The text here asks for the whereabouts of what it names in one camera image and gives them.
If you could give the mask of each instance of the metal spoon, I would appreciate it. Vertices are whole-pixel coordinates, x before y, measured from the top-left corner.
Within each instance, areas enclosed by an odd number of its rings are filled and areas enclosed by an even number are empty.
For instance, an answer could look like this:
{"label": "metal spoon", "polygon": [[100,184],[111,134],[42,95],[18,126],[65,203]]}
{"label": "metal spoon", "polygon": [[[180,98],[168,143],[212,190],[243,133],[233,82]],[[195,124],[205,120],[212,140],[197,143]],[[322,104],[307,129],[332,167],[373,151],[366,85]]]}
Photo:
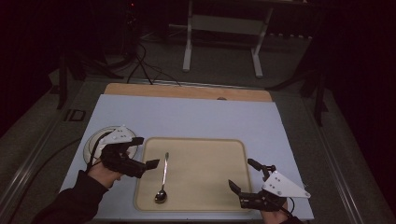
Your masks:
{"label": "metal spoon", "polygon": [[165,186],[165,178],[166,178],[166,168],[168,167],[168,158],[169,153],[165,153],[165,167],[163,168],[163,185],[161,186],[161,190],[157,192],[155,195],[154,201],[155,203],[164,203],[166,201],[167,195],[163,187]]}

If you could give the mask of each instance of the tabletop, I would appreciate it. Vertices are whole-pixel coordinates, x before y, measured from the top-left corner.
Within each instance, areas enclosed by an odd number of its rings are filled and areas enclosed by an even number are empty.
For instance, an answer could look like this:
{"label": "tabletop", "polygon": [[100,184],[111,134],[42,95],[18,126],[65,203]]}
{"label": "tabletop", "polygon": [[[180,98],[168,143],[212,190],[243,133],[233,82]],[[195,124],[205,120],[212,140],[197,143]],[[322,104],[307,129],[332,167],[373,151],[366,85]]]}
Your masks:
{"label": "tabletop", "polygon": [[[282,120],[267,91],[210,87],[109,84],[98,100],[90,123],[69,168],[62,189],[73,187],[78,170],[84,169],[83,148],[89,138],[105,127],[126,125],[136,136],[151,138],[235,139],[243,143],[246,158],[276,165],[277,170],[303,187]],[[143,158],[141,146],[134,160]],[[262,187],[262,173],[248,167],[251,188]],[[137,209],[136,178],[123,176],[105,194],[96,220],[260,220],[257,210],[243,212],[146,212]],[[293,214],[313,219],[307,199],[294,199]]]}

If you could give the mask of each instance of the black cable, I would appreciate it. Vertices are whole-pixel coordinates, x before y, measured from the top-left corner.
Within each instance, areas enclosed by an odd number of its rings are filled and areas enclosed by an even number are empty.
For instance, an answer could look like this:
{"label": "black cable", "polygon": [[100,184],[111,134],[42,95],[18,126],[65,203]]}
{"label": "black cable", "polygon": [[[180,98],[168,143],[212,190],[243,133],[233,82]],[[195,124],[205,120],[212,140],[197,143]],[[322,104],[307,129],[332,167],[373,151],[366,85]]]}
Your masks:
{"label": "black cable", "polygon": [[[142,44],[139,44],[139,46],[143,48],[143,50],[145,51],[145,55],[146,55],[146,51],[147,51],[146,48],[145,48]],[[160,75],[165,75],[165,76],[170,77],[171,79],[173,79],[173,80],[177,83],[178,86],[181,86],[180,83],[178,83],[178,81],[177,81],[174,77],[172,77],[172,76],[170,76],[170,75],[164,73],[163,70],[162,70],[160,67],[154,66],[154,65],[150,65],[150,64],[146,63],[146,62],[144,61],[144,58],[141,60],[141,62],[142,62],[143,64],[145,64],[146,66],[148,66],[149,68],[151,68],[152,70],[154,70],[154,71],[156,71],[156,72],[159,73],[159,75],[157,75],[157,76],[152,80],[153,83],[154,83],[154,81],[155,81]]]}
{"label": "black cable", "polygon": [[[142,60],[145,60],[145,58],[146,58],[146,52],[147,52],[147,51],[146,51],[146,48],[145,48],[143,45],[141,45],[141,44],[139,44],[139,46],[143,48]],[[128,79],[127,79],[126,83],[129,83],[131,77],[134,75],[134,72],[136,71],[136,69],[137,69],[139,66],[142,66],[142,67],[143,67],[143,65],[142,65],[141,63],[138,63],[138,64],[136,65],[136,67],[134,68],[134,70],[132,70],[131,74],[128,76]]]}
{"label": "black cable", "polygon": [[143,73],[145,74],[145,77],[148,80],[149,84],[152,85],[153,83],[152,83],[151,79],[149,78],[148,73],[146,72],[145,66],[143,65],[143,62],[142,62],[143,60],[138,55],[136,55],[136,59],[139,61],[139,64],[142,67]]}
{"label": "black cable", "polygon": [[12,213],[11,218],[9,219],[8,223],[11,223],[12,220],[14,219],[15,215],[17,214],[22,202],[23,202],[23,198],[26,196],[27,191],[29,190],[30,187],[32,187],[33,182],[35,182],[35,179],[37,178],[38,174],[41,172],[41,170],[44,168],[44,166],[47,165],[47,163],[49,163],[50,160],[52,160],[56,155],[58,155],[60,152],[62,152],[63,150],[65,150],[66,148],[72,146],[73,144],[75,144],[76,142],[80,141],[81,138],[78,138],[70,143],[68,143],[67,145],[65,145],[64,147],[61,147],[60,149],[58,149],[55,153],[53,153],[48,159],[46,159],[44,161],[44,163],[38,168],[38,170],[35,172],[35,175],[33,175],[33,177],[31,178],[31,181],[29,182],[29,184],[26,186],[26,189],[24,190],[18,204],[15,207],[14,212]]}
{"label": "black cable", "polygon": [[98,140],[95,142],[95,145],[93,145],[93,149],[92,149],[91,156],[90,156],[90,161],[87,163],[87,170],[85,171],[85,173],[88,173],[91,170],[91,168],[93,167],[93,158],[94,158],[96,148],[98,147],[100,140],[102,140],[102,138],[105,137],[106,135],[108,135],[109,133],[111,133],[111,132],[106,132],[106,133],[103,133],[102,135],[100,135]]}

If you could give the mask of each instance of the wooden tray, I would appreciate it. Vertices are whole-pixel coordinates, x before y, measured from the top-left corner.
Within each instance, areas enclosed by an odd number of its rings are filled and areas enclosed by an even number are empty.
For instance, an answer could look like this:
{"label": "wooden tray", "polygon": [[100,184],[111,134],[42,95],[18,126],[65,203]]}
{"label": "wooden tray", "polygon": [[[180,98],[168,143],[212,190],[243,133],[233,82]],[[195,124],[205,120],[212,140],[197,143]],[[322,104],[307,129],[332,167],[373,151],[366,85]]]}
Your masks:
{"label": "wooden tray", "polygon": [[[154,202],[161,189],[165,153],[169,160],[165,181],[167,201]],[[242,142],[230,139],[150,138],[143,161],[160,159],[158,168],[138,180],[135,207],[140,211],[227,212],[243,211],[230,190],[231,179],[242,191],[251,192],[247,158]]]}

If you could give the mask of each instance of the metal stand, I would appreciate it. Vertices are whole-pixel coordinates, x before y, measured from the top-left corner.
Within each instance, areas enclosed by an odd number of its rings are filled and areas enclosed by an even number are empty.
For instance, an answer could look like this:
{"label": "metal stand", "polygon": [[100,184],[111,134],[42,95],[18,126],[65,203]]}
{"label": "metal stand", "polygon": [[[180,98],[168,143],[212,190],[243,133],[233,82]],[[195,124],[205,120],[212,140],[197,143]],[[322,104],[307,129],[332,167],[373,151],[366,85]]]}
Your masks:
{"label": "metal stand", "polygon": [[257,78],[261,78],[262,65],[260,63],[259,52],[262,47],[262,41],[268,28],[274,9],[268,8],[264,21],[241,20],[232,18],[220,18],[213,16],[194,15],[192,13],[192,0],[189,2],[189,17],[187,19],[187,44],[184,53],[183,72],[190,71],[191,64],[191,36],[192,29],[207,30],[214,32],[234,33],[242,35],[259,35],[259,40],[254,48],[251,49],[251,56],[254,65],[254,71]]}

